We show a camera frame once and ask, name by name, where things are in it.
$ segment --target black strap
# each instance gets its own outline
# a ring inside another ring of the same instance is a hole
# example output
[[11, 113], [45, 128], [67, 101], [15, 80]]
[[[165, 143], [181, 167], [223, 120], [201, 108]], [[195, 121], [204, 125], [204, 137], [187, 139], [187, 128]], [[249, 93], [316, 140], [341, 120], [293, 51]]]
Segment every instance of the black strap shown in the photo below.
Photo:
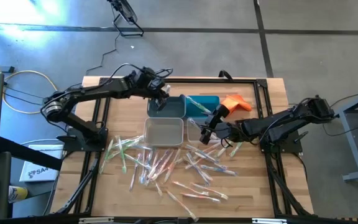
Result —
[[219, 72], [218, 77], [219, 77], [219, 78], [226, 77], [226, 78], [227, 78], [228, 80], [230, 80], [231, 82], [234, 81], [233, 78], [231, 77], [231, 75], [230, 75], [227, 71], [225, 71], [225, 70], [221, 70], [221, 71]]

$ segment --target gray bin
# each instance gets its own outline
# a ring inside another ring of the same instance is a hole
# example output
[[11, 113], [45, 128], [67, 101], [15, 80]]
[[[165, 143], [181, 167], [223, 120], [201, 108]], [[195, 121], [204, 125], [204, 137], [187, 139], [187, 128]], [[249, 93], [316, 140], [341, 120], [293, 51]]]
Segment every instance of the gray bin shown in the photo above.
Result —
[[180, 118], [147, 118], [144, 141], [151, 146], [178, 147], [183, 143], [183, 120]]
[[147, 115], [151, 118], [182, 118], [186, 114], [186, 97], [184, 95], [167, 98], [165, 107], [157, 111], [157, 105], [153, 100], [147, 103]]

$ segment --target clear plastic container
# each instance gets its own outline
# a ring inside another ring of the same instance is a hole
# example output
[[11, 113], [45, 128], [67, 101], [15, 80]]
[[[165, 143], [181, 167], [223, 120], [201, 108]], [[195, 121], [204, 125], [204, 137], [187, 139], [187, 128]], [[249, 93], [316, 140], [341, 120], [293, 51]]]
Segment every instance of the clear plastic container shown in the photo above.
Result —
[[[201, 137], [201, 129], [193, 124], [191, 122], [191, 120], [195, 121], [198, 124], [205, 124], [205, 119], [206, 118], [188, 118], [186, 125], [187, 125], [187, 140], [189, 141], [189, 143], [191, 144], [202, 144], [200, 142], [200, 137]], [[211, 143], [217, 143], [217, 142], [221, 142], [220, 139], [212, 139], [209, 141], [208, 144]]]
[[183, 120], [180, 118], [147, 118], [144, 141], [151, 146], [179, 147], [183, 143]]

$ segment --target white cable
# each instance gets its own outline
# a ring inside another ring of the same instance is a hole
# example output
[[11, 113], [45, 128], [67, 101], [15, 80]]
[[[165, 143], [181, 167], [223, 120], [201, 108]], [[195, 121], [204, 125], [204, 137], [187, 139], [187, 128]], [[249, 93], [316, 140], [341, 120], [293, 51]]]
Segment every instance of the white cable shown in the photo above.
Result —
[[[34, 73], [34, 74], [40, 75], [40, 76], [46, 78], [46, 79], [49, 81], [49, 83], [52, 85], [52, 87], [55, 89], [55, 91], [57, 91], [57, 88], [56, 88], [55, 84], [53, 84], [53, 82], [51, 81], [51, 79], [49, 79], [48, 76], [46, 76], [46, 75], [43, 74], [43, 73], [40, 73], [40, 72], [37, 72], [37, 71], [33, 71], [33, 70], [24, 70], [24, 71], [15, 72], [15, 73], [13, 73], [12, 75], [9, 75], [8, 77], [6, 77], [6, 78], [4, 79], [4, 81], [8, 81], [8, 79], [12, 78], [12, 77], [15, 76], [15, 75], [21, 74], [21, 73]], [[38, 114], [38, 113], [40, 113], [39, 111], [26, 112], [26, 111], [21, 111], [21, 110], [18, 110], [18, 109], [16, 109], [16, 108], [14, 108], [13, 106], [11, 106], [11, 105], [6, 101], [5, 94], [2, 95], [2, 100], [3, 100], [3, 102], [6, 104], [6, 106], [8, 106], [10, 109], [12, 109], [12, 110], [14, 110], [14, 111], [16, 111], [16, 112], [23, 113], [23, 114]]]
[[33, 142], [40, 142], [40, 141], [60, 141], [60, 140], [59, 139], [37, 139], [37, 140], [23, 142], [21, 145], [30, 144]]

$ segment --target yellow object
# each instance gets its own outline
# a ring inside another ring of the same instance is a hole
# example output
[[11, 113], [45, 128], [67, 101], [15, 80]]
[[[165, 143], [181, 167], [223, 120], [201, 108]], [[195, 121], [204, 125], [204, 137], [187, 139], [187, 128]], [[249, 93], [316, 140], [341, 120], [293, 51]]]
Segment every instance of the yellow object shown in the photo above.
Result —
[[29, 191], [23, 187], [9, 186], [8, 201], [9, 203], [20, 202], [27, 197]]
[[251, 105], [248, 104], [241, 95], [226, 95], [226, 99], [221, 104], [224, 105], [230, 113], [232, 113], [239, 105], [246, 111], [252, 110]]

